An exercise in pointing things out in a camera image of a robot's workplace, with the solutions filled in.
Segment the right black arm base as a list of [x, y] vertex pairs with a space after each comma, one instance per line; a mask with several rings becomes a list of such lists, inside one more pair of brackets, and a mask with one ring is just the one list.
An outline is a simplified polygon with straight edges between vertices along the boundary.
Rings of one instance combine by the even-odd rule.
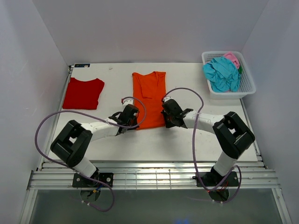
[[[199, 172], [199, 176], [206, 187], [215, 187], [224, 177], [211, 169], [210, 172]], [[239, 180], [237, 173], [231, 171], [220, 187], [237, 187]]]

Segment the orange t shirt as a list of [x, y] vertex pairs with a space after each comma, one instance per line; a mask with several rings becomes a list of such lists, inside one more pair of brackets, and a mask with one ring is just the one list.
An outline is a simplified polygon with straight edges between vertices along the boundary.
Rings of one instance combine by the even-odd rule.
[[133, 97], [139, 109], [139, 130], [163, 127], [162, 98], [166, 95], [166, 72], [154, 71], [147, 75], [132, 73]]

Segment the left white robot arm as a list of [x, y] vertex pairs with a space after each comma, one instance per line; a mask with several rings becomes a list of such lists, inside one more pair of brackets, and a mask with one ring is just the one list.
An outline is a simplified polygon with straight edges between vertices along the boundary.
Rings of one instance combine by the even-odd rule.
[[51, 151], [68, 167], [83, 174], [88, 186], [99, 182], [97, 168], [85, 157], [90, 142], [105, 137], [117, 136], [137, 124], [139, 110], [132, 104], [108, 117], [104, 122], [78, 123], [70, 120], [52, 142]]

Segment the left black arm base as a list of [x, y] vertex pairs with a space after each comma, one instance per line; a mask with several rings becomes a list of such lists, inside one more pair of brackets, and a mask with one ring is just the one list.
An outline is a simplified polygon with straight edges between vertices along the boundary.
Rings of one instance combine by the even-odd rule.
[[[101, 181], [109, 185], [110, 187], [112, 187], [114, 181], [114, 173], [102, 173], [102, 172], [96, 173], [94, 176], [92, 176], [92, 178], [97, 181]], [[73, 188], [97, 188], [102, 185], [97, 181], [86, 179], [80, 174], [75, 173], [73, 176], [72, 187]]]

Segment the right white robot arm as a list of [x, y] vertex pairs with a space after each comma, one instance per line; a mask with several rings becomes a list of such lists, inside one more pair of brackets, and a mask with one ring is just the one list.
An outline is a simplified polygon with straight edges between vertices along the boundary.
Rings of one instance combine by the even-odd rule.
[[182, 110], [171, 97], [162, 100], [162, 114], [167, 128], [182, 127], [202, 130], [216, 136], [222, 149], [216, 164], [211, 169], [211, 180], [222, 185], [228, 180], [228, 172], [240, 156], [255, 141], [255, 136], [239, 115], [229, 112], [225, 115], [213, 115], [196, 112], [187, 108]]

